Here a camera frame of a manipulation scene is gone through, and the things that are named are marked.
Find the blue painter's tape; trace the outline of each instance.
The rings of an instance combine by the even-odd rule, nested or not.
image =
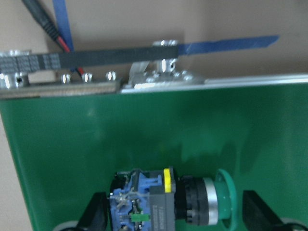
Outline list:
[[[60,35],[68,45],[69,49],[74,51],[65,0],[52,0],[52,2]]]
[[[236,51],[243,49],[265,48],[275,43],[278,39],[279,36],[274,35],[180,44],[179,55],[193,55],[219,51]]]

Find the metal plate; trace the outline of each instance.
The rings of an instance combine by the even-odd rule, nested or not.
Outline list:
[[[52,82],[48,84],[33,84],[18,89],[0,89],[0,100],[110,94],[117,93],[119,90],[120,81],[70,84]]]
[[[6,100],[0,111],[35,231],[79,219],[116,171],[170,165],[200,177],[224,168],[239,201],[253,189],[308,223],[307,99],[302,84]]]

